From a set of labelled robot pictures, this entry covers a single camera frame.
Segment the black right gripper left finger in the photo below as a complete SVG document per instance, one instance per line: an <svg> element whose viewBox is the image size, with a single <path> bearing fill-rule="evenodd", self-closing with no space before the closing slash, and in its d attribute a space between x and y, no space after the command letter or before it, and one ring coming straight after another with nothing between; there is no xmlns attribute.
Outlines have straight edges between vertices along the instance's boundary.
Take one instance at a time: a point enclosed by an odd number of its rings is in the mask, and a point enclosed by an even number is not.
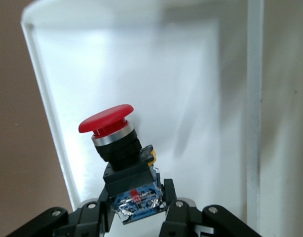
<svg viewBox="0 0 303 237"><path fill-rule="evenodd" d="M52 207L17 228L9 237L103 237L110 231L114 213L104 188L98 198L85 201L72 213Z"/></svg>

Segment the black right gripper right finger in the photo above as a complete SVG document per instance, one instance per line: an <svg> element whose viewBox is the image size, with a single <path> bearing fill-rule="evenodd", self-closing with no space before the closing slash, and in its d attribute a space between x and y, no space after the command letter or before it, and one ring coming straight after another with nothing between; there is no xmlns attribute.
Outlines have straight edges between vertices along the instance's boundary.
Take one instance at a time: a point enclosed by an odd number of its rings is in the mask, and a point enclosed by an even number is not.
<svg viewBox="0 0 303 237"><path fill-rule="evenodd" d="M172 179L164 179L166 220L161 237L258 237L259 234L220 205L197 209L189 198L178 198Z"/></svg>

